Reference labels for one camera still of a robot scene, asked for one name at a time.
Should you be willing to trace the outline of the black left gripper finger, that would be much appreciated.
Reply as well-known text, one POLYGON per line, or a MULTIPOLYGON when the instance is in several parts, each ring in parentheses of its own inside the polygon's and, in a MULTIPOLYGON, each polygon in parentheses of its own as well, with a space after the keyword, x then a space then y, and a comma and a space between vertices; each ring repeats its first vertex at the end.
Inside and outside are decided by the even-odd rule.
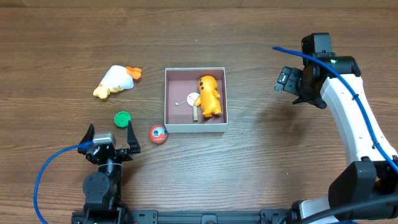
POLYGON ((129 144, 131 154, 138 154, 141 152, 140 144, 134 134, 132 123, 129 120, 127 125, 127 143, 129 144))
POLYGON ((78 153, 86 154, 90 144, 93 141, 95 135, 95 127, 93 124, 90 124, 86 134, 83 136, 82 140, 79 143, 78 153))

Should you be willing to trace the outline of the white plush duck toy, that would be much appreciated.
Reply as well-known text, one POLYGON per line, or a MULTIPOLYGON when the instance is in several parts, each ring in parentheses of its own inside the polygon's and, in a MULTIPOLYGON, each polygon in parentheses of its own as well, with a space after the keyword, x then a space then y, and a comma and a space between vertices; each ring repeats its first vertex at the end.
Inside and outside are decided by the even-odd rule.
POLYGON ((106 99, 111 93, 134 88, 134 81, 140 79, 142 70, 137 67, 113 65, 94 89, 93 96, 106 99))

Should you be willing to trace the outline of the small wooden rattle drum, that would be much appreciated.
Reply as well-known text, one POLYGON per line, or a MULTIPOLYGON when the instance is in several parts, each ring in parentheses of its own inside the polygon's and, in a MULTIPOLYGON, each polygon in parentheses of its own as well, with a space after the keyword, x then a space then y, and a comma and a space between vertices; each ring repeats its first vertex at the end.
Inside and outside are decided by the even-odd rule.
POLYGON ((198 122, 198 107, 195 106, 195 102, 197 101, 197 99, 199 99, 199 97, 200 97, 199 93, 195 93, 195 92, 190 93, 190 94, 188 94, 187 99, 185 101, 180 102, 180 103, 176 101, 175 106, 179 106, 183 103, 187 103, 189 106, 192 107, 193 121, 198 122))

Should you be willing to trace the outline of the orange dog figurine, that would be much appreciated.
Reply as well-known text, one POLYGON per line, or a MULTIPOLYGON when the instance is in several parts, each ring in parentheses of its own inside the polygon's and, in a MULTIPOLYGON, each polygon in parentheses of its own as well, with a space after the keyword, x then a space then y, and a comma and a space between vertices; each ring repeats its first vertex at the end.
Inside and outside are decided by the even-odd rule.
POLYGON ((194 102, 194 106, 201 107, 202 114, 206 119, 210 119, 213 115, 222 114, 220 97, 218 93, 218 82, 211 75, 205 75, 198 81, 198 89, 200 96, 194 102))

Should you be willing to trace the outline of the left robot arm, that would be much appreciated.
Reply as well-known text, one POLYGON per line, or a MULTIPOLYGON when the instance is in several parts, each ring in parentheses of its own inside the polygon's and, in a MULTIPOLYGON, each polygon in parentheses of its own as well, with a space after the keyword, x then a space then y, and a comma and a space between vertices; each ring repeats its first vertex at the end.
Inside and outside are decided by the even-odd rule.
POLYGON ((98 166, 83 181, 85 204, 81 213, 72 213, 72 224, 127 224, 134 223, 128 206, 122 203, 123 162, 131 161, 141 151, 132 123, 127 123, 129 147, 116 149, 113 133, 96 134, 91 124, 80 142, 78 153, 98 166))

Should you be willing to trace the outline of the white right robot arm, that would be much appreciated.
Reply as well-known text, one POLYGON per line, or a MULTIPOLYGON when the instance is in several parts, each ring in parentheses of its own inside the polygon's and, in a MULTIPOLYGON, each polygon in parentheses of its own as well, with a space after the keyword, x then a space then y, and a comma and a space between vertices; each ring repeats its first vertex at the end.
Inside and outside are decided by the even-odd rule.
POLYGON ((304 69, 284 67, 275 84, 298 98, 328 108, 346 154, 346 169, 328 193, 293 204, 286 223, 341 223, 397 218, 397 152, 384 137, 353 57, 302 55, 304 69))

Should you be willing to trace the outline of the green round gear toy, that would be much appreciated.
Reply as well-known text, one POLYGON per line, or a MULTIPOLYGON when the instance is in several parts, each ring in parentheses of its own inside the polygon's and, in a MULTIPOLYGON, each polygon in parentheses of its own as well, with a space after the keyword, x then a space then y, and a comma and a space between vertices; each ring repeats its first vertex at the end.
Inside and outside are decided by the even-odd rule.
POLYGON ((131 121, 131 115, 127 111, 120 111, 114 116, 114 123, 119 128, 127 128, 131 121))

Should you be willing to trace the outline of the white box pink inside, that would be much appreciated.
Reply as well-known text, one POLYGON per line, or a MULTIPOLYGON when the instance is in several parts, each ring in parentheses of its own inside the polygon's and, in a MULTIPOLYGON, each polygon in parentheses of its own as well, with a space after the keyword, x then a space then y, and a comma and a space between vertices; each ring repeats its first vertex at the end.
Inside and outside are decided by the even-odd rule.
POLYGON ((228 125, 226 71, 223 67, 166 68, 165 69, 165 117, 164 124, 171 133, 223 133, 228 125), (190 93, 199 93, 198 81, 205 75, 218 82, 222 114, 206 119, 198 107, 198 122, 193 121, 192 107, 183 102, 190 93))

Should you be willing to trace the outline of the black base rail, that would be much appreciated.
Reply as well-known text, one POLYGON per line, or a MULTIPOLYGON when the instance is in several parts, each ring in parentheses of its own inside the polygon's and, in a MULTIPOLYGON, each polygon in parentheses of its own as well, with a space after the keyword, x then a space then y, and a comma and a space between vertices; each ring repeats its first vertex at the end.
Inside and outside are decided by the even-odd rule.
POLYGON ((283 223, 287 209, 263 209, 259 212, 159 212, 157 210, 132 210, 120 216, 116 212, 73 213, 71 222, 84 223, 137 223, 137 224, 264 224, 283 223))

